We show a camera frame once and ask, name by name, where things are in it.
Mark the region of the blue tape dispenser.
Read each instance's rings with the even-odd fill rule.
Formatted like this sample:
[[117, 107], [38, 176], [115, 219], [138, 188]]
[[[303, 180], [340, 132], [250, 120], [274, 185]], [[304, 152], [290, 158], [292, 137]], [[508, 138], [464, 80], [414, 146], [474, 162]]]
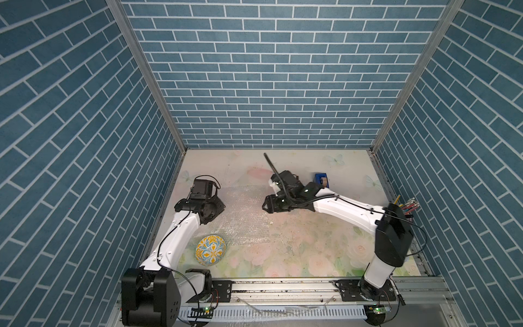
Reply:
[[316, 173], [314, 175], [314, 181], [322, 187], [329, 188], [329, 180], [326, 173]]

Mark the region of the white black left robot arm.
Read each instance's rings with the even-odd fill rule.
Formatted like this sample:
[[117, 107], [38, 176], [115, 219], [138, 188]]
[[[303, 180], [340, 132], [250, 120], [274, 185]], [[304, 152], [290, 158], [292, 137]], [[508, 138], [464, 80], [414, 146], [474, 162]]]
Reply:
[[216, 178], [200, 175], [186, 198], [179, 200], [167, 233], [137, 268], [121, 278], [121, 320], [124, 326], [174, 326], [188, 301], [219, 298], [208, 269], [178, 270], [178, 263], [193, 234], [226, 208], [218, 196]]

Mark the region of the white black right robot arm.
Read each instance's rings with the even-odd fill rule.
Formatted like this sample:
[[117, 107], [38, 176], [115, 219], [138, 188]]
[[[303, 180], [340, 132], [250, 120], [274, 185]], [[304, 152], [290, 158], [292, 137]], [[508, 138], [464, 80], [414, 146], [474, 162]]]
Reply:
[[303, 185], [288, 170], [273, 174], [268, 184], [274, 193], [262, 205], [267, 213], [306, 209], [342, 219], [375, 237], [373, 258], [358, 283], [364, 298], [375, 300], [394, 270], [403, 266], [414, 237], [413, 223], [397, 205], [365, 204], [315, 182]]

